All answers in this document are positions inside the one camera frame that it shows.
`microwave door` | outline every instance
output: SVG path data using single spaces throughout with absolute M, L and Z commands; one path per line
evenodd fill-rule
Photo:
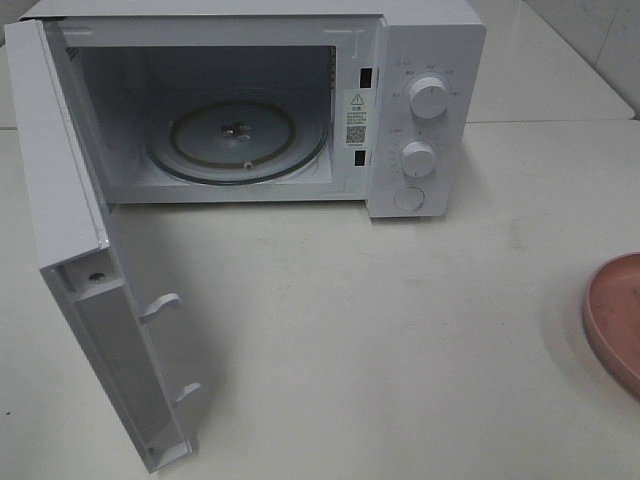
M 42 276 L 149 471 L 191 452 L 176 409 L 197 384 L 169 395 L 147 328 L 179 299 L 138 304 L 99 185 L 89 135 L 69 113 L 56 55 L 61 35 L 30 20 L 6 28 L 24 173 Z

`white table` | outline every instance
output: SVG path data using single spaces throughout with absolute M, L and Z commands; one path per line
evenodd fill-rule
M 443 220 L 116 209 L 143 300 L 185 302 L 154 324 L 165 361 L 213 385 L 199 454 L 157 478 L 637 478 L 640 403 L 581 306 L 638 249 L 640 123 L 470 125 L 463 150 Z M 36 273 L 14 132 L 0 152 L 3 477 L 144 479 Z
M 628 105 L 519 0 L 471 0 L 488 27 L 470 122 L 630 119 Z M 15 127 L 5 47 L 0 128 Z

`white microwave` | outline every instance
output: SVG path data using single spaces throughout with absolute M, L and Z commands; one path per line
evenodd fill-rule
M 41 273 L 149 471 L 192 451 L 110 208 L 445 212 L 485 36 L 464 0 L 42 0 L 6 27 Z

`warning label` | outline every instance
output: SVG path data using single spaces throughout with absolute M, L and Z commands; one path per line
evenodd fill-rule
M 353 89 L 344 92 L 344 144 L 347 147 L 366 147 L 370 134 L 367 131 L 369 116 L 373 114 L 369 89 Z

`power knob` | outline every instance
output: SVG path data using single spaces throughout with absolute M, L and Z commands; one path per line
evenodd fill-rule
M 419 78 L 409 88 L 411 111 L 425 120 L 437 117 L 447 109 L 449 94 L 449 86 L 441 78 Z
M 433 148 L 424 142 L 411 142 L 402 149 L 402 171 L 407 177 L 426 177 L 436 168 Z

